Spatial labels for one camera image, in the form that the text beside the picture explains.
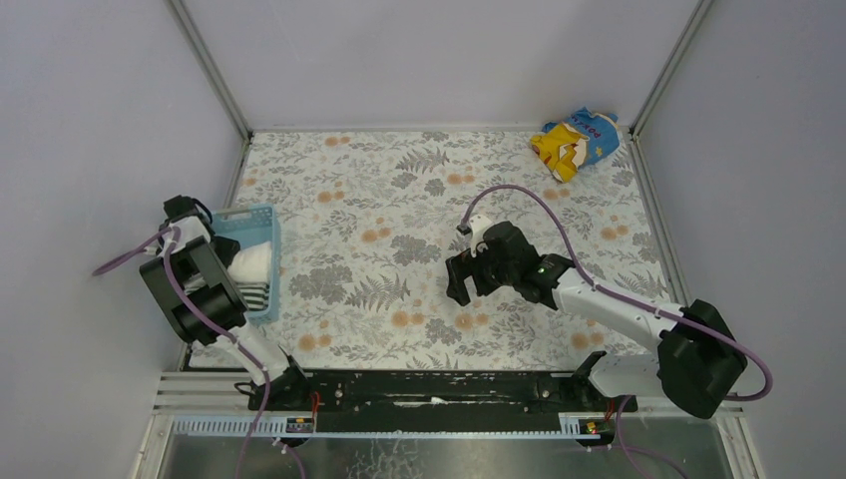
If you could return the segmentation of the white fluffy towel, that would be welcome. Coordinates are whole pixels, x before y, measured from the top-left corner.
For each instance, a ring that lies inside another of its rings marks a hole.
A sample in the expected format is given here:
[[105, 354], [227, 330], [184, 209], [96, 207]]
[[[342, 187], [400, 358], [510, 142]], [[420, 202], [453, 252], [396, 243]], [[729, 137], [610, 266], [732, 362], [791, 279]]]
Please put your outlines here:
[[271, 261], [272, 243], [265, 241], [239, 251], [227, 273], [234, 281], [270, 283]]

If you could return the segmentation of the green white striped towel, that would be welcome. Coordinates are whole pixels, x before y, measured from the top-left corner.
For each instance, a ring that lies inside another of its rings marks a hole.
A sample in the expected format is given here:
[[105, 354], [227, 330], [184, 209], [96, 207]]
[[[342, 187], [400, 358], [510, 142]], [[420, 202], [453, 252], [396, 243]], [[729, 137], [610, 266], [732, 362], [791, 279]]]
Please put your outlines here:
[[[184, 286], [184, 291], [186, 294], [191, 294], [205, 285], [206, 282], [201, 278], [192, 279]], [[234, 285], [243, 296], [249, 311], [263, 311], [268, 308], [269, 283], [236, 281]]]

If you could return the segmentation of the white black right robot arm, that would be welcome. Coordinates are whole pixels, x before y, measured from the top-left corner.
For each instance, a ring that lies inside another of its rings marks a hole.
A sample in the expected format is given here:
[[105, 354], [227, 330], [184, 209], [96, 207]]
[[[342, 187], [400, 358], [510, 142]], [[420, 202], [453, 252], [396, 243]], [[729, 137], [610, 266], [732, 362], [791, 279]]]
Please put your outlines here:
[[721, 314], [705, 301], [659, 303], [607, 287], [567, 257], [538, 253], [510, 222], [476, 216], [457, 230], [469, 246], [445, 261], [446, 294], [460, 305], [471, 301], [468, 280], [479, 296], [509, 287], [528, 302], [593, 319], [642, 347], [635, 355], [601, 351], [578, 369], [605, 397], [665, 398], [709, 419], [748, 365]]

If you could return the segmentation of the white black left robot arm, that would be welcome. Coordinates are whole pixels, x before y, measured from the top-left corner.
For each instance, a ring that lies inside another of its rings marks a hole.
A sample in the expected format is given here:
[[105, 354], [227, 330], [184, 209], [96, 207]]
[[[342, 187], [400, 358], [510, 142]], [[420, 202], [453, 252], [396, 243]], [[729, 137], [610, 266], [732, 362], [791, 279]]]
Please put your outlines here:
[[234, 358], [250, 375], [255, 401], [303, 402], [310, 392], [304, 372], [259, 330], [279, 311], [274, 207], [212, 212], [176, 196], [164, 211], [157, 256], [140, 275], [177, 336]]

